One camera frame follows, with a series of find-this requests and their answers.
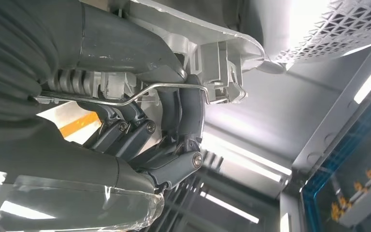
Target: clear plastic cover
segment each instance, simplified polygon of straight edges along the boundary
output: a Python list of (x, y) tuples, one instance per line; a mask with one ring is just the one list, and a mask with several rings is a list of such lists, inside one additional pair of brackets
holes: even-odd
[(140, 230), (164, 207), (161, 195), (71, 181), (20, 176), (0, 186), (0, 232)]

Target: orange part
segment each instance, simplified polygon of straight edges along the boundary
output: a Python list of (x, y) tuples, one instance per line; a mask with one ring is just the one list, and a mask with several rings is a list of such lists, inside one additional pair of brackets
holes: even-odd
[(87, 114), (80, 119), (69, 123), (68, 125), (60, 128), (60, 133), (62, 133), (63, 138), (68, 137), (69, 135), (75, 133), (76, 131), (80, 130), (81, 128), (95, 122), (99, 121), (99, 117), (97, 117), (97, 114), (95, 112), (92, 112), (90, 114)]
[(371, 179), (371, 170), (367, 170), (366, 175), (368, 176), (369, 179)]

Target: ceiling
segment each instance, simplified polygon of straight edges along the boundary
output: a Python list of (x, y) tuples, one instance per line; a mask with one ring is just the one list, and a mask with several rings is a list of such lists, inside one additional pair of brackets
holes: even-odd
[(206, 122), (293, 161), (370, 52), (243, 75), (248, 98), (207, 106)]

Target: metal screw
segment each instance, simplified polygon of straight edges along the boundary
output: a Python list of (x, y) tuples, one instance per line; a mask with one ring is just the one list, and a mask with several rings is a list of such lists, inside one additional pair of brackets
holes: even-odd
[(121, 122), (120, 124), (119, 124), (119, 130), (121, 131), (121, 132), (123, 132), (123, 131), (125, 131), (127, 129), (127, 123), (125, 123), (125, 122)]
[(154, 124), (154, 122), (149, 122), (146, 126), (146, 129), (147, 131), (152, 134), (156, 131), (156, 125)]
[(193, 165), (194, 168), (200, 168), (202, 166), (202, 155), (199, 152), (193, 156)]

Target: gray hose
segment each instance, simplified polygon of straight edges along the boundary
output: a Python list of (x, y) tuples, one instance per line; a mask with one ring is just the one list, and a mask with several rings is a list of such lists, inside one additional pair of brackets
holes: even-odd
[(78, 0), (0, 0), (0, 119), (33, 117), (32, 98), (58, 69), (132, 72), (146, 82), (183, 83), (164, 41)]
[(161, 38), (117, 16), (78, 0), (0, 0), (0, 171), (154, 192), (124, 161), (65, 142), (35, 116), (33, 97), (58, 69), (186, 78)]

